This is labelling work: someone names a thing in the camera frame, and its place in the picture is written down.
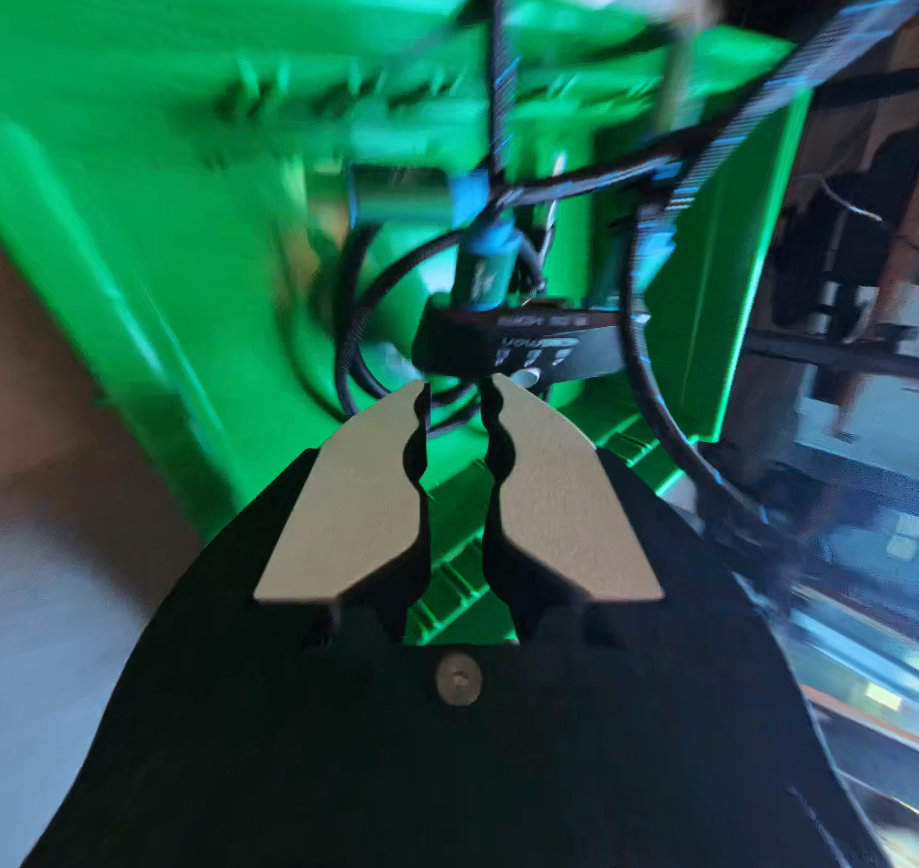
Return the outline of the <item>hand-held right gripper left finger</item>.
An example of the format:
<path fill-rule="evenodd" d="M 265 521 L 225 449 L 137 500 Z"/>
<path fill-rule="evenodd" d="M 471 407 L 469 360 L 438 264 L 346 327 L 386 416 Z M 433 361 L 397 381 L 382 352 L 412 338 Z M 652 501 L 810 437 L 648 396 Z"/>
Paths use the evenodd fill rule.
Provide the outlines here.
<path fill-rule="evenodd" d="M 374 612 L 403 643 L 408 611 L 431 577 L 421 478 L 427 467 L 430 387 L 414 380 L 328 438 L 296 498 L 254 591 L 262 605 Z"/>

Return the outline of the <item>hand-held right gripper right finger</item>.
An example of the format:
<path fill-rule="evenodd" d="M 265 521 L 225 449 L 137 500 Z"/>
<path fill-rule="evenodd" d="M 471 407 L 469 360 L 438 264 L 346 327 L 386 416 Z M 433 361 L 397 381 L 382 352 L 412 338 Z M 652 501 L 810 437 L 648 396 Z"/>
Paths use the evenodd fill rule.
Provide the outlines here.
<path fill-rule="evenodd" d="M 656 604 L 663 586 L 598 450 L 580 429 L 511 378 L 482 383 L 493 490 L 482 533 L 486 580 L 519 639 L 562 611 Z"/>

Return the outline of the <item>black adapter hub with cable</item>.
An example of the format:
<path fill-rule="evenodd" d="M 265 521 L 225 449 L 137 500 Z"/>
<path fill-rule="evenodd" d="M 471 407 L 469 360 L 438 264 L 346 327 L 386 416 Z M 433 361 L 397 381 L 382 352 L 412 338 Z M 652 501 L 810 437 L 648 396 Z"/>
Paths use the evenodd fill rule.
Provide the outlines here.
<path fill-rule="evenodd" d="M 387 266 L 359 296 L 359 274 L 380 230 L 380 225 L 370 225 L 349 231 L 341 255 L 333 313 L 334 380 L 346 418 L 359 412 L 352 382 L 376 400 L 391 392 L 362 357 L 372 314 L 415 268 L 458 245 L 461 237 L 460 231 L 449 231 L 416 247 Z M 625 367 L 617 312 L 576 309 L 558 299 L 539 298 L 491 311 L 464 311 L 430 299 L 412 361 L 423 375 L 457 381 L 431 396 L 433 409 L 461 401 L 494 372 L 530 377 L 531 388 L 541 395 L 557 384 L 612 376 Z"/>

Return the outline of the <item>green plastic bin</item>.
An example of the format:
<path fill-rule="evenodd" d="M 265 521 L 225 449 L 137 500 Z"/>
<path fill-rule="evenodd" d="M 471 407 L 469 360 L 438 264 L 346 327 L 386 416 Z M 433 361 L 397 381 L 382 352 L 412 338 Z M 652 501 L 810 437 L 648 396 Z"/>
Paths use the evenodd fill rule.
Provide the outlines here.
<path fill-rule="evenodd" d="M 658 16 L 505 2 L 506 176 L 625 158 L 671 52 Z M 343 420 L 332 317 L 348 167 L 488 156 L 488 0 L 2 0 L 2 247 L 199 532 Z M 647 341 L 687 439 L 720 434 L 810 93 L 792 91 L 679 214 Z M 430 445 L 418 645 L 511 638 L 486 586 L 478 418 Z"/>

